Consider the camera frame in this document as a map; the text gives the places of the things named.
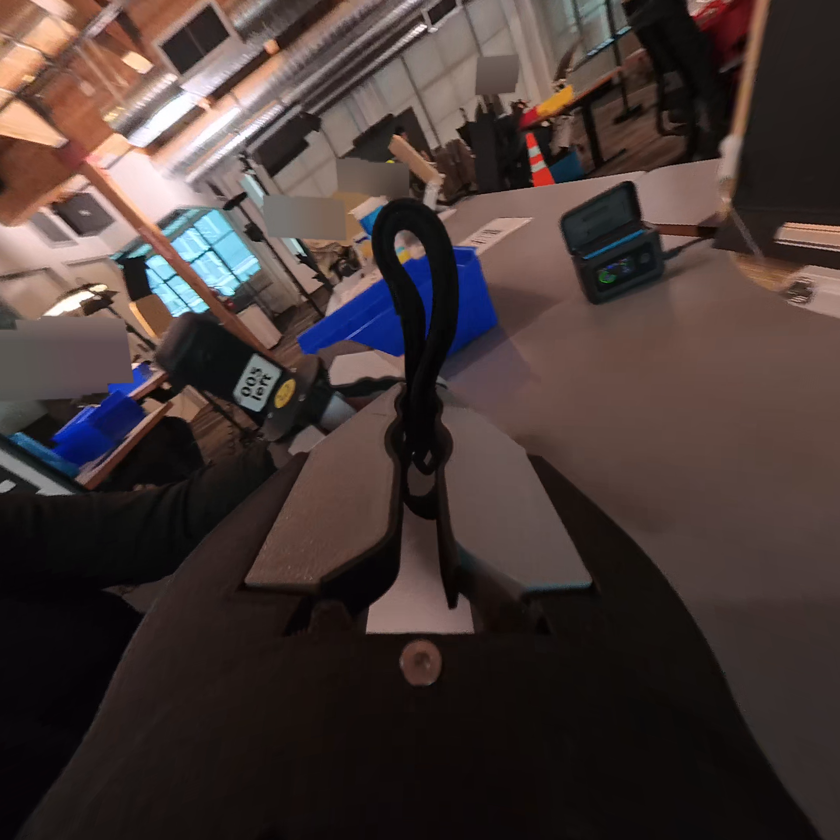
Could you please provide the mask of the person's left forearm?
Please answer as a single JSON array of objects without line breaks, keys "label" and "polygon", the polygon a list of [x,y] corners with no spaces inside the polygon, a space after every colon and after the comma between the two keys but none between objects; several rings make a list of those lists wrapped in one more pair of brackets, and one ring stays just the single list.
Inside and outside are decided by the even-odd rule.
[{"label": "person's left forearm", "polygon": [[2,595],[158,581],[276,471],[272,446],[262,443],[168,486],[5,495]]}]

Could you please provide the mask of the wooden post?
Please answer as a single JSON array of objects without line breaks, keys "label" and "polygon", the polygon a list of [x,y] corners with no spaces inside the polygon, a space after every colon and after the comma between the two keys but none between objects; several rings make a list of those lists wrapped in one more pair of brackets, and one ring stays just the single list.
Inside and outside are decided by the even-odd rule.
[{"label": "wooden post", "polygon": [[141,211],[112,176],[95,161],[94,157],[92,155],[80,157],[77,163],[77,172],[85,176],[89,183],[99,190],[100,194],[115,207],[136,233],[152,247],[153,251],[162,257],[173,268],[176,275],[195,291],[225,329],[245,341],[255,351],[268,354],[267,347],[238,316],[226,309],[205,281],[180,257],[157,224]]}]

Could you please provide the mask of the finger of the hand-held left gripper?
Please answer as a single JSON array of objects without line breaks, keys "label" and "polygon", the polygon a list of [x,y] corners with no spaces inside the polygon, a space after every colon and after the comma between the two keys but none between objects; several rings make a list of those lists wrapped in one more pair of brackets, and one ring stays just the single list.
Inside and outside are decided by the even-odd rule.
[{"label": "finger of the hand-held left gripper", "polygon": [[329,381],[334,389],[351,389],[365,382],[404,380],[404,357],[381,350],[342,353],[329,365]]}]

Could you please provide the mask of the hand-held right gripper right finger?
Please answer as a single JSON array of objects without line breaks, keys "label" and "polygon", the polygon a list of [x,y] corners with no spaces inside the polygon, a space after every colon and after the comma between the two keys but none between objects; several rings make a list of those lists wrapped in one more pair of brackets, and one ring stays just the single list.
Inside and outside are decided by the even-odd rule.
[{"label": "hand-held right gripper right finger", "polygon": [[526,450],[439,394],[437,546],[447,601],[523,604],[589,589],[593,579]]}]

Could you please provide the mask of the blue plastic bin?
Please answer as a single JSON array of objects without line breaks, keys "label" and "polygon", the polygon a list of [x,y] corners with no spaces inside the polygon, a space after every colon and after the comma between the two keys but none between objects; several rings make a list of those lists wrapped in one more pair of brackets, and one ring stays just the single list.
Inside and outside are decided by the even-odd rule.
[{"label": "blue plastic bin", "polygon": [[[457,245],[454,253],[459,309],[448,355],[463,349],[498,323],[476,249]],[[315,354],[341,341],[360,343],[393,356],[404,354],[402,324],[381,277],[304,331],[297,341],[305,354]]]}]

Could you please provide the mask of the black office chair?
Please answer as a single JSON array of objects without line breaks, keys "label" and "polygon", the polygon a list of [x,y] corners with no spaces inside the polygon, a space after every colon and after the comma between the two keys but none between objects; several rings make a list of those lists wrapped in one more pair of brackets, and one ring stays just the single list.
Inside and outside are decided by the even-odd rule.
[{"label": "black office chair", "polygon": [[701,105],[710,137],[720,142],[728,131],[727,100],[715,68],[710,42],[685,1],[623,1],[626,21],[651,59],[677,71]]}]

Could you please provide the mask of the black light panel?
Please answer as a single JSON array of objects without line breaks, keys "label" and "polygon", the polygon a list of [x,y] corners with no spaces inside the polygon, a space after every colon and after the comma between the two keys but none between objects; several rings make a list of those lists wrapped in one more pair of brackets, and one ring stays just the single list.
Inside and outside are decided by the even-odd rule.
[{"label": "black light panel", "polygon": [[250,152],[255,163],[274,176],[293,162],[308,147],[308,136],[321,130],[318,115],[299,112],[288,121],[273,125]]}]

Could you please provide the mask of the small blue storage bin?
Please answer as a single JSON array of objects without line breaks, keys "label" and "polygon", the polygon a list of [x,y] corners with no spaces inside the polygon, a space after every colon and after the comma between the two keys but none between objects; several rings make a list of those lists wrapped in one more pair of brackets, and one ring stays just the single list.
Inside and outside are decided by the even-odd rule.
[{"label": "small blue storage bin", "polygon": [[53,450],[76,466],[111,452],[145,418],[129,395],[110,393],[99,405],[87,406],[53,437]]}]

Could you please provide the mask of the black wall speaker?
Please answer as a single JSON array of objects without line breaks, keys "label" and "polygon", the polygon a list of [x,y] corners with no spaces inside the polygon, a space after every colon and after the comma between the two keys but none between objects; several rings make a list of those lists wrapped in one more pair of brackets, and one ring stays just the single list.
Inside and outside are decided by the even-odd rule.
[{"label": "black wall speaker", "polygon": [[50,209],[78,237],[99,237],[114,224],[114,217],[87,192],[53,202]]}]

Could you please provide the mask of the black board on white stand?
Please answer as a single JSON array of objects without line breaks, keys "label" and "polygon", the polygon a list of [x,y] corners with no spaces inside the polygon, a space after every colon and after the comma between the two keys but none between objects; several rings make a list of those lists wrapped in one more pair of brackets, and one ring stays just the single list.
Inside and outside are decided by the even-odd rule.
[{"label": "black board on white stand", "polygon": [[757,2],[718,167],[715,246],[788,304],[839,315],[839,2]]}]

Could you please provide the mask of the window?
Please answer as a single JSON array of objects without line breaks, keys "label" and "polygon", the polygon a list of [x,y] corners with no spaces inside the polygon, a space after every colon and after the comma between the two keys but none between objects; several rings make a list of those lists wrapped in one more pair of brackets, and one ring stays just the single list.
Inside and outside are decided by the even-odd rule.
[{"label": "window", "polygon": [[[261,270],[256,255],[221,209],[181,207],[167,214],[157,225],[170,239],[177,254],[223,298],[232,297]],[[111,256],[119,265],[131,258],[144,259],[150,289],[172,316],[208,310],[203,299],[141,237]]]}]

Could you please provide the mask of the orange traffic cone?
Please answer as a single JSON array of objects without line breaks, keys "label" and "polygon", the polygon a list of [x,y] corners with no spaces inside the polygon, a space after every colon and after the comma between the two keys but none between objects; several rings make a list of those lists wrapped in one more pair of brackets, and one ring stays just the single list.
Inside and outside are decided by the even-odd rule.
[{"label": "orange traffic cone", "polygon": [[540,150],[532,132],[525,133],[525,139],[528,150],[528,163],[531,172],[531,184],[533,187],[552,186],[555,183],[550,168],[546,165],[543,159],[543,154]]}]

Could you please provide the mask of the dark charging case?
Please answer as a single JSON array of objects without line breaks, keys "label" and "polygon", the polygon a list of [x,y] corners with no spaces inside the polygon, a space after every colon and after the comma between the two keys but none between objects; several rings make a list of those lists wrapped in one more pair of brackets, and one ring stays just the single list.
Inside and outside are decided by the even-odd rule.
[{"label": "dark charging case", "polygon": [[662,237],[644,220],[637,188],[624,181],[571,209],[559,228],[584,297],[607,303],[660,280]]}]

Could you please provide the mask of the beige board on white stand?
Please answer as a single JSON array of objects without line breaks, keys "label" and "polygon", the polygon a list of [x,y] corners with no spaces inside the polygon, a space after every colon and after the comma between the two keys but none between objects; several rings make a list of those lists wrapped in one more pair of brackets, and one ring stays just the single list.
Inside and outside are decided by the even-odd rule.
[{"label": "beige board on white stand", "polygon": [[443,175],[400,134],[392,136],[388,150],[393,158],[407,166],[412,176],[423,183],[422,203],[436,211],[438,198],[443,191]]}]

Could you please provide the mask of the beige rounded panel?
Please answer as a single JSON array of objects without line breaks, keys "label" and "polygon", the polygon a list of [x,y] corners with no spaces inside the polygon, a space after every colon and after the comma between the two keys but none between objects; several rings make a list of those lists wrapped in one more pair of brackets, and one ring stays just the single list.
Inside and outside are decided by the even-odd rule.
[{"label": "beige rounded panel", "polygon": [[155,294],[131,300],[129,308],[143,330],[154,340],[162,339],[174,321],[163,300]]}]

